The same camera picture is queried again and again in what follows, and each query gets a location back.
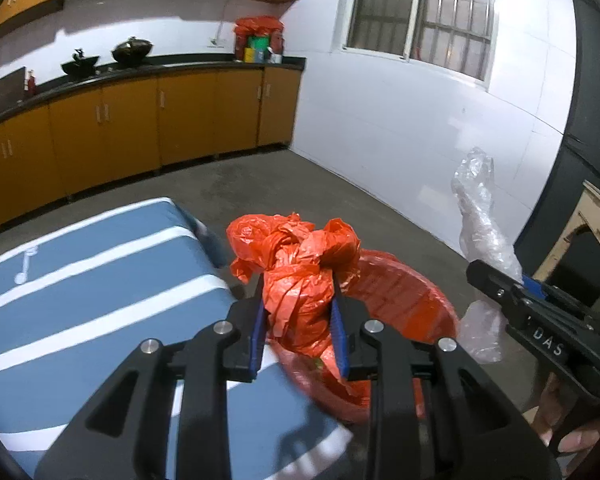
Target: human hand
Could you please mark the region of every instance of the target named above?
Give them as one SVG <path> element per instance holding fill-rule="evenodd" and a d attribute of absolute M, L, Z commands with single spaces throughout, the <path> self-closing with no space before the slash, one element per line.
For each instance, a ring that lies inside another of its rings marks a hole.
<path fill-rule="evenodd" d="M 538 434 L 546 446 L 549 445 L 554 435 L 555 426 L 565 415 L 565 408 L 559 397 L 560 380 L 555 374 L 549 375 L 549 380 L 540 395 L 538 412 L 531 423 L 531 427 Z M 589 451 L 600 439 L 600 418 L 571 431 L 558 444 L 561 453 L 577 453 L 568 463 L 564 474 L 570 475 L 582 463 Z"/>

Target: mattress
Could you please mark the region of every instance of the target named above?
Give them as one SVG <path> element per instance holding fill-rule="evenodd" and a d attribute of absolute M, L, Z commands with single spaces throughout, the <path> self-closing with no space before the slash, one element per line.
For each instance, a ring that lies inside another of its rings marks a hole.
<path fill-rule="evenodd" d="M 169 198 L 65 227 L 0 256 L 0 441 L 33 476 L 78 409 L 142 340 L 193 337 L 234 299 L 221 245 Z M 176 390 L 173 422 L 182 391 Z M 298 392 L 265 348 L 228 384 L 233 478 L 336 478 L 350 433 Z M 171 425 L 167 478 L 173 479 Z"/>

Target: gray floor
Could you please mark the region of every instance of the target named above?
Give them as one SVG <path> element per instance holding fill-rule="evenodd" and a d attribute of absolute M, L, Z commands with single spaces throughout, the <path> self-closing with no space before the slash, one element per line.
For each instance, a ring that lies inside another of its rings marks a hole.
<path fill-rule="evenodd" d="M 363 247 L 389 251 L 436 283 L 460 315 L 474 299 L 462 256 L 362 190 L 287 150 L 200 164 L 77 200 L 1 232 L 0 254 L 73 222 L 157 196 L 169 196 L 223 240 L 229 222 L 248 213 L 295 211 L 318 227 L 340 217 L 353 226 Z M 532 390 L 535 361 L 510 338 L 505 343 L 505 360 L 486 370 L 522 409 Z"/>

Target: electrical outlet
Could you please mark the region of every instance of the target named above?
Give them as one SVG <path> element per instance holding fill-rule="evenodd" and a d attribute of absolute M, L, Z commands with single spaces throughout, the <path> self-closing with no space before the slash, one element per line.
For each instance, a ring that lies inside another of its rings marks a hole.
<path fill-rule="evenodd" d="M 211 48 L 225 48 L 227 46 L 227 40 L 216 40 L 216 38 L 209 38 L 209 47 Z"/>

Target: kitchen counter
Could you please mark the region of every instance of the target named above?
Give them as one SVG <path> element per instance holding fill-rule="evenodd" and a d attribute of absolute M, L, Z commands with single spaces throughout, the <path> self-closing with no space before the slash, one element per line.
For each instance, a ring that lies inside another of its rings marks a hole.
<path fill-rule="evenodd" d="M 81 91 L 104 82 L 143 78 L 171 72 L 204 70 L 213 68 L 231 68 L 238 70 L 260 70 L 264 67 L 279 67 L 290 70 L 304 70 L 306 58 L 283 57 L 281 64 L 244 63 L 233 60 L 233 54 L 174 54 L 171 56 L 147 57 L 145 63 L 136 68 L 123 68 L 117 63 L 97 66 L 99 72 L 94 76 L 77 80 L 70 76 L 62 76 L 38 85 L 38 93 L 18 105 L 0 113 L 0 123 L 45 102 L 62 97 L 72 92 Z"/>

